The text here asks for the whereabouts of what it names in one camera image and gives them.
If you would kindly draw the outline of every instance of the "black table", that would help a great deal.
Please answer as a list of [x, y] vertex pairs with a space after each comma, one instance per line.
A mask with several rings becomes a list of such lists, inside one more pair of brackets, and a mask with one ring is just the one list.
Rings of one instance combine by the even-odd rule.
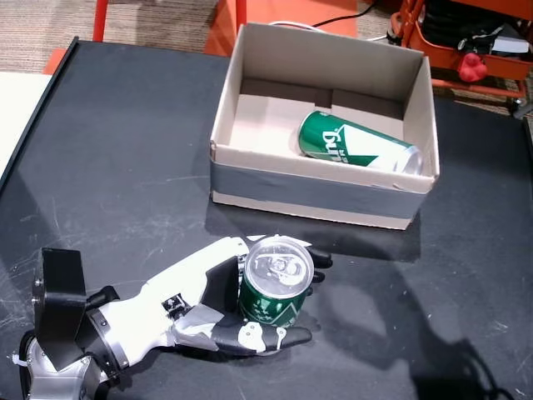
[[225, 207], [209, 201], [207, 149], [227, 65], [73, 46], [0, 197], [0, 397], [20, 397], [8, 356], [32, 327], [41, 247], [81, 250], [89, 294], [112, 284], [128, 298], [217, 238], [258, 233], [335, 253], [298, 320], [313, 341], [244, 359], [152, 351], [107, 398], [481, 400], [487, 373], [533, 397], [521, 123], [437, 99], [442, 175], [405, 232]]

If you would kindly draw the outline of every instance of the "green can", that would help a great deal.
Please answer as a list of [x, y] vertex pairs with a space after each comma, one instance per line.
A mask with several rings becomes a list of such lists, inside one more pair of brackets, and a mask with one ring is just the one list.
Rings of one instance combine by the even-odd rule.
[[248, 253], [239, 308], [248, 320], [287, 328], [296, 321], [313, 279], [309, 252], [289, 237], [268, 237]]
[[306, 155], [321, 160], [394, 173], [419, 175], [422, 170], [418, 147], [326, 112], [304, 119], [298, 142]]

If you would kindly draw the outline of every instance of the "open cardboard box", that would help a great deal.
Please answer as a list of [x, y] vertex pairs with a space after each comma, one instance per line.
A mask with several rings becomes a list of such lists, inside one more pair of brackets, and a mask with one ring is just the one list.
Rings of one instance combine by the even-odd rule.
[[[323, 110], [417, 145], [420, 176], [305, 157]], [[309, 218], [405, 229], [439, 176], [427, 57], [288, 27], [241, 28], [211, 138], [212, 199]]]

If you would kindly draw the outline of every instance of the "can lid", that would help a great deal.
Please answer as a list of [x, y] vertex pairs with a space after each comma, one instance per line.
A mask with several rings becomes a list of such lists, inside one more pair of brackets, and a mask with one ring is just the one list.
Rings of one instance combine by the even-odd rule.
[[275, 236], [254, 244], [248, 253], [244, 276], [260, 293], [271, 298], [292, 298], [313, 279], [309, 252], [289, 237]]
[[410, 146], [398, 156], [394, 167], [396, 173], [420, 175], [422, 172], [422, 155], [417, 146]]

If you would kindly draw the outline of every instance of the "robotic hand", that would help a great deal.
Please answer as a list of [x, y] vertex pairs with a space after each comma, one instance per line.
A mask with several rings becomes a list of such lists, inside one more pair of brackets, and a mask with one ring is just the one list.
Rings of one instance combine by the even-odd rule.
[[[92, 399], [100, 383], [160, 346], [248, 356], [309, 342], [303, 327], [248, 322], [232, 312], [238, 266], [247, 254], [243, 239], [225, 237], [119, 301], [109, 286], [86, 298], [79, 252], [44, 248], [33, 287], [35, 333], [25, 335], [13, 356], [22, 394], [31, 400]], [[327, 255], [316, 257], [331, 265]], [[323, 279], [318, 274], [316, 281]]]

